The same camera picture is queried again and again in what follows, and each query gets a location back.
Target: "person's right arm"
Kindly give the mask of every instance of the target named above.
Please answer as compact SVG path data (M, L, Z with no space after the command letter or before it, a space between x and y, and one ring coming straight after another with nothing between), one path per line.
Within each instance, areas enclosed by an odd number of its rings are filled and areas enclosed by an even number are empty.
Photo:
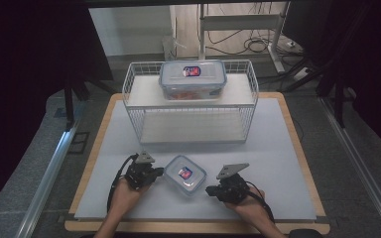
M250 187L250 191L259 194L255 187ZM251 196L247 196L239 204L224 202L225 206L234 210L240 217L255 227L262 235L267 238L285 238L277 226L269 219L267 211L261 206L259 201Z

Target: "clear plastic container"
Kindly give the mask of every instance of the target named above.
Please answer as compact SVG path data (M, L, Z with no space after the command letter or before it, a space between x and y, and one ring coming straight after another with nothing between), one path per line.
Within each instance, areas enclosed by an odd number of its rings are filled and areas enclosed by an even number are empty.
M206 178L206 171L185 156L176 156L165 167L165 176L186 195L193 195Z
M167 61L160 72L160 85L168 100L216 99L226 82L221 60Z

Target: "white wall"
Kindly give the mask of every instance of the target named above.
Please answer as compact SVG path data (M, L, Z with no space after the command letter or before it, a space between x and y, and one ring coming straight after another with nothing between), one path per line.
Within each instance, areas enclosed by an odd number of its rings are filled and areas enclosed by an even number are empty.
M104 52L110 56L163 53L173 33L170 6L90 9Z

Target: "white metal stand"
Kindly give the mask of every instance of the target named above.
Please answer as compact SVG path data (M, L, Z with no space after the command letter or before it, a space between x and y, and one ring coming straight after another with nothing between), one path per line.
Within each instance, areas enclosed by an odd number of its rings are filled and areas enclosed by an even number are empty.
M203 4L200 4L199 13L199 59L205 60L205 31L229 30L267 30L275 29L272 43L268 52L274 63L277 73L284 73L284 67L277 56L277 43L284 26L290 2L286 2L280 14L269 15L235 15L235 16L204 16Z

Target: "dark background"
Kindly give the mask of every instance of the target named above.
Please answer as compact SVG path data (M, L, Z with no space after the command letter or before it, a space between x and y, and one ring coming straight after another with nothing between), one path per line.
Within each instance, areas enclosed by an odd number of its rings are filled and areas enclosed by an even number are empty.
M326 21L310 39L314 44L305 45L317 64L332 56L359 4L324 2ZM381 137L381 1L371 4L343 56L342 75L357 94L354 108ZM300 28L299 36L312 34L306 31ZM0 1L0 190L40 127L48 97L66 80L82 81L81 74L111 79L87 8Z

